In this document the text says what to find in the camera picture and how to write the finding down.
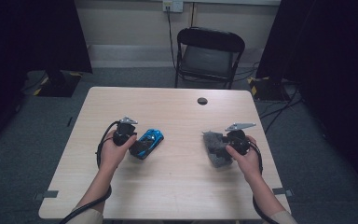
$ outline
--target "power outlet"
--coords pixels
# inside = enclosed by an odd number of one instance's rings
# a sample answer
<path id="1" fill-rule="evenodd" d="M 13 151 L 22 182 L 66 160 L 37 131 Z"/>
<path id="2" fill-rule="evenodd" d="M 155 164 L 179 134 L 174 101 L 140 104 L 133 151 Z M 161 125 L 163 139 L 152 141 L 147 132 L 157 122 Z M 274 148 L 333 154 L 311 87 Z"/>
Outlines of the power outlet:
<path id="1" fill-rule="evenodd" d="M 162 1 L 162 11 L 167 11 L 167 7 L 170 12 L 183 12 L 183 1 Z"/>

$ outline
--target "chair seat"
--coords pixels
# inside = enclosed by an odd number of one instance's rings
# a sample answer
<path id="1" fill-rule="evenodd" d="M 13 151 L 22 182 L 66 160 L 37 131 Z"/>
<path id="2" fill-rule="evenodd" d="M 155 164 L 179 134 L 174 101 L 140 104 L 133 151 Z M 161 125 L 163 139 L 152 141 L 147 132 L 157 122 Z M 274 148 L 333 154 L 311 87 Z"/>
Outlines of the chair seat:
<path id="1" fill-rule="evenodd" d="M 229 78 L 232 68 L 232 53 L 187 46 L 180 69 L 185 73 L 208 74 L 211 77 Z"/>

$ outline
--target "light wood desk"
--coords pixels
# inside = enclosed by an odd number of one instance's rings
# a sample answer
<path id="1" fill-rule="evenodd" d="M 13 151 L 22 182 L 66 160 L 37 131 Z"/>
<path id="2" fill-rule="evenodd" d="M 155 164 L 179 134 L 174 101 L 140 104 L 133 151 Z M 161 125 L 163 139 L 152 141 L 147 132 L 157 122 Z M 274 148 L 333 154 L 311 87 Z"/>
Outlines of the light wood desk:
<path id="1" fill-rule="evenodd" d="M 199 105 L 200 97 L 208 104 Z M 260 147 L 263 176 L 271 188 L 282 187 L 248 91 L 95 87 L 48 188 L 58 196 L 44 199 L 39 216 L 63 218 L 76 206 L 97 173 L 95 151 L 103 133 L 124 116 L 138 121 L 138 137 L 156 128 L 165 139 L 144 161 L 127 153 L 113 176 L 104 218 L 260 219 L 237 163 L 214 168 L 202 141 L 202 132 L 226 134 L 234 122 L 256 124 L 245 132 Z M 285 195 L 277 197 L 289 210 Z"/>

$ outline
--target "beige sleeve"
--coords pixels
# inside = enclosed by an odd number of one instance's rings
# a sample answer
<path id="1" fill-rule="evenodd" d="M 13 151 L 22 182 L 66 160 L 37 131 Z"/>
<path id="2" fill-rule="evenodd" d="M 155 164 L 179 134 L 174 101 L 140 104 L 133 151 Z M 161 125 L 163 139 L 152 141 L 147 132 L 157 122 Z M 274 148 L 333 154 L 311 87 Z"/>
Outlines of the beige sleeve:
<path id="1" fill-rule="evenodd" d="M 103 214 L 98 212 L 95 209 L 87 209 L 83 213 L 69 220 L 70 224 L 102 224 L 103 223 Z"/>
<path id="2" fill-rule="evenodd" d="M 281 211 L 270 216 L 274 221 L 280 224 L 297 224 L 295 219 L 290 215 L 288 211 Z"/>

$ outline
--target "human hand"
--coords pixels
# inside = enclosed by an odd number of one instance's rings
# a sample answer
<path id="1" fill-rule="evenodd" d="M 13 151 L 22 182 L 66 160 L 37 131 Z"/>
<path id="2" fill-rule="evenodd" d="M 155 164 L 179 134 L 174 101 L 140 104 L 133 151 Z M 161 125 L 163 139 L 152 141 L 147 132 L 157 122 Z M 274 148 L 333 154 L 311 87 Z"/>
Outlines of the human hand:
<path id="1" fill-rule="evenodd" d="M 118 165 L 123 161 L 124 156 L 126 155 L 127 150 L 130 146 L 133 145 L 136 141 L 136 135 L 133 135 L 124 143 L 122 146 L 118 147 L 113 142 L 113 133 L 116 130 L 111 131 L 105 139 L 103 143 L 103 149 L 101 152 L 101 165 L 100 170 L 107 169 L 108 171 L 114 172 Z"/>
<path id="2" fill-rule="evenodd" d="M 246 135 L 246 137 L 256 145 L 256 141 L 252 136 Z M 226 150 L 232 156 L 232 158 L 237 161 L 241 171 L 245 176 L 246 181 L 249 182 L 253 178 L 261 176 L 258 164 L 258 156 L 252 148 L 250 148 L 248 153 L 243 156 L 230 145 L 226 146 Z"/>

